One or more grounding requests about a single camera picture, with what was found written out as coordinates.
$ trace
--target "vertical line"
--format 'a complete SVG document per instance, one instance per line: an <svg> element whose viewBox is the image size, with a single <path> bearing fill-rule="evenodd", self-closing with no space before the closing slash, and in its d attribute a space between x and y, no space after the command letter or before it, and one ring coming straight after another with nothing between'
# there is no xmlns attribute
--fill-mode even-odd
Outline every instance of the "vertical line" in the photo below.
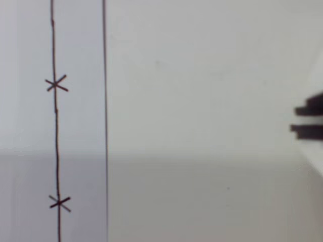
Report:
<svg viewBox="0 0 323 242"><path fill-rule="evenodd" d="M106 70L106 0L102 0L102 27L103 27L103 63L104 63L104 106L105 106L105 199L106 199L106 240L109 237L109 166L107 140L107 70Z"/></svg>
<svg viewBox="0 0 323 242"><path fill-rule="evenodd" d="M50 20L52 32L52 74L54 82L54 105L55 105L55 148L56 148L56 193L57 200L61 200L60 194L60 156L59 156L59 114L57 108L57 88L56 84L56 55L55 55L55 21L54 21L54 0L50 0ZM58 242L61 242L61 207L58 205Z"/></svg>

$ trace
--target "white paper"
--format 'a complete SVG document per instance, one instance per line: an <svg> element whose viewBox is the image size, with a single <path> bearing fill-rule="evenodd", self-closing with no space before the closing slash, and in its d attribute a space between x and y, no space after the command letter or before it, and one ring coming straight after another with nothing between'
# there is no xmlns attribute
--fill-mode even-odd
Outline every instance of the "white paper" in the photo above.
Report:
<svg viewBox="0 0 323 242"><path fill-rule="evenodd" d="M50 1L5 0L0 13L0 241L58 241ZM69 89L58 89L61 199L72 210L62 209L62 241L106 241L102 2L56 0L55 22L57 79Z"/></svg>

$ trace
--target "black object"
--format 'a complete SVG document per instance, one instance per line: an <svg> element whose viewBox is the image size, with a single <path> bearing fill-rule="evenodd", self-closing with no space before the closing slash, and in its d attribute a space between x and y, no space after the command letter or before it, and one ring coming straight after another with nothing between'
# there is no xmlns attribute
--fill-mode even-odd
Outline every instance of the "black object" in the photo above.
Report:
<svg viewBox="0 0 323 242"><path fill-rule="evenodd" d="M306 100L305 107L295 108L298 116L323 116L323 93ZM297 133L302 140L322 140L323 125L291 125L290 130Z"/></svg>

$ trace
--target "hand-drawn line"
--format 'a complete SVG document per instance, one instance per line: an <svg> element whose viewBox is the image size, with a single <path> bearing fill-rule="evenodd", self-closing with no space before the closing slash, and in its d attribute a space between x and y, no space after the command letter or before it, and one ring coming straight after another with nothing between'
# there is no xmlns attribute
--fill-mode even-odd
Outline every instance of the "hand-drawn line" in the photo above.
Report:
<svg viewBox="0 0 323 242"><path fill-rule="evenodd" d="M59 85L62 82L66 75L63 75L61 78L56 80L56 50L55 50L55 21L54 21L54 0L50 0L50 22L51 22L51 57L52 57L52 82L49 80L45 80L47 83L51 84L47 91L49 92L51 89L54 90L54 112L55 112L55 151L56 151L56 195L57 199L53 196L49 196L50 199L55 200L56 203L51 205L50 208L57 207L57 233L58 233L58 242L62 241L61 235L61 207L66 209L68 212L71 212L69 208L67 208L63 203L70 200L70 197L61 200L61 190L60 190L60 153L59 153L59 110L58 110L58 102L57 102L57 91L58 88L68 92L68 89Z"/></svg>
<svg viewBox="0 0 323 242"><path fill-rule="evenodd" d="M47 89L47 92L49 92L52 88L55 88L55 87L59 87L59 88L63 89L64 91L68 92L69 90L68 90L67 88L62 87L62 86L60 86L60 85L59 85L59 83L60 83L62 80L64 80L64 79L65 79L65 77L66 77L66 75L63 75L63 76L62 76L58 81L56 81L56 82L50 82L49 80L45 79L45 81L46 81L47 83L51 84L51 87L49 87L49 88Z"/></svg>
<svg viewBox="0 0 323 242"><path fill-rule="evenodd" d="M49 196L50 199L54 200L55 202L58 202L58 200L56 198L54 198L52 195ZM61 204L61 206L66 209L69 213L71 212L71 209L69 209L68 207L66 207L64 204Z"/></svg>
<svg viewBox="0 0 323 242"><path fill-rule="evenodd" d="M61 200L61 201L57 201L57 203L54 203L53 205L51 205L49 208L54 208L54 207L56 207L56 206L60 206L60 205L62 205L63 203L65 203L65 202L67 202L68 200L70 200L71 198L70 197L68 197L68 198L65 198L65 199L63 199L63 200Z"/></svg>

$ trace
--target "x mark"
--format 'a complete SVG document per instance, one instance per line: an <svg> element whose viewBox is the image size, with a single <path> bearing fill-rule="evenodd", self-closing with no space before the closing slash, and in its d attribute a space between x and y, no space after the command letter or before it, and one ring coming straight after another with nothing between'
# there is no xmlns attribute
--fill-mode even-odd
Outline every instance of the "x mark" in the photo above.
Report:
<svg viewBox="0 0 323 242"><path fill-rule="evenodd" d="M49 92L52 88L61 88L62 90L68 92L69 90L65 87L62 87L59 85L59 83L66 78L66 75L63 75L61 78L59 78L56 82L50 82L49 80L45 80L47 83L51 84L51 86L47 89L47 92Z"/></svg>
<svg viewBox="0 0 323 242"><path fill-rule="evenodd" d="M49 208L54 208L56 206L62 206L63 208L65 208L69 213L71 212L71 209L69 209L68 207L66 207L63 203L67 202L68 200L70 200L71 198L65 198L64 200L60 200L58 201L56 198L54 198L53 196L49 196L50 199L54 200L56 203L51 205Z"/></svg>

